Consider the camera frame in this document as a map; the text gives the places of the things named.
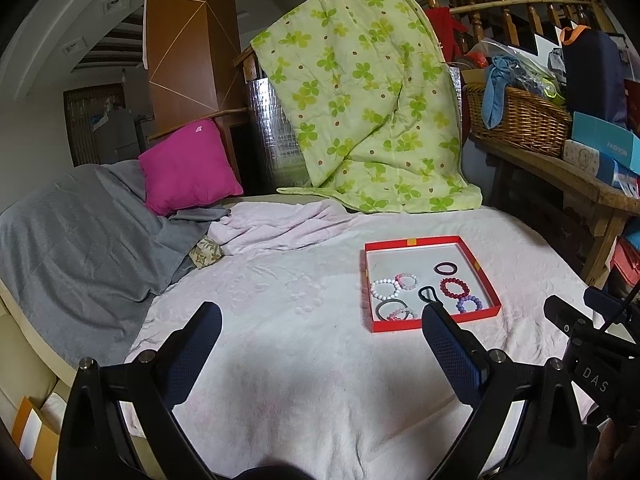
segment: red beaded bracelet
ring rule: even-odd
[[[447,288],[447,283],[456,283],[457,285],[462,287],[462,292],[460,294],[454,294]],[[459,300],[469,295],[469,287],[465,282],[459,280],[457,278],[445,278],[440,282],[440,290],[442,293],[448,298],[453,298],[454,300]]]

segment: gray blanket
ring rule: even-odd
[[[136,160],[87,164],[0,215],[0,279],[67,363],[123,362],[154,296],[189,270],[185,256],[222,207],[167,219],[143,203]]]

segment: navy blue bag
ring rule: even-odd
[[[626,128],[623,65],[616,43],[585,25],[560,34],[566,68],[566,107]]]

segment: orange strap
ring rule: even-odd
[[[560,43],[562,43],[563,45],[571,45],[575,40],[578,39],[578,36],[580,36],[588,28],[591,27],[587,27],[586,25],[578,25],[575,28],[565,27],[562,32],[560,32]],[[565,40],[564,37],[567,31],[569,32],[569,39]]]

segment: black loop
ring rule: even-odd
[[[444,272],[443,270],[440,270],[440,267],[442,266],[449,266],[453,270],[451,272]],[[433,267],[433,270],[435,270],[441,276],[453,276],[456,272],[458,272],[458,266],[452,262],[442,262]]]
[[[432,300],[430,300],[429,298],[427,298],[427,297],[423,294],[423,292],[424,292],[425,290],[430,290],[430,291],[431,291],[431,293],[433,294],[433,299],[432,299]],[[424,286],[423,288],[421,288],[421,289],[418,291],[418,297],[419,297],[421,300],[423,300],[425,303],[438,303],[438,304],[442,305],[442,302],[438,299],[438,295],[436,294],[436,289],[435,289],[435,288],[433,288],[431,285],[427,285],[427,286]]]
[[[404,306],[404,319],[402,319],[402,321],[404,321],[405,319],[407,319],[409,317],[409,307],[407,306],[407,304],[402,300],[398,300],[398,298],[391,298],[390,300],[381,301],[378,304],[378,306],[376,307],[376,316],[378,316],[378,319],[380,321],[391,321],[390,319],[387,319],[386,317],[382,317],[380,315],[380,307],[383,306],[384,304],[387,304],[387,303],[400,303],[400,304],[402,304],[402,306]]]

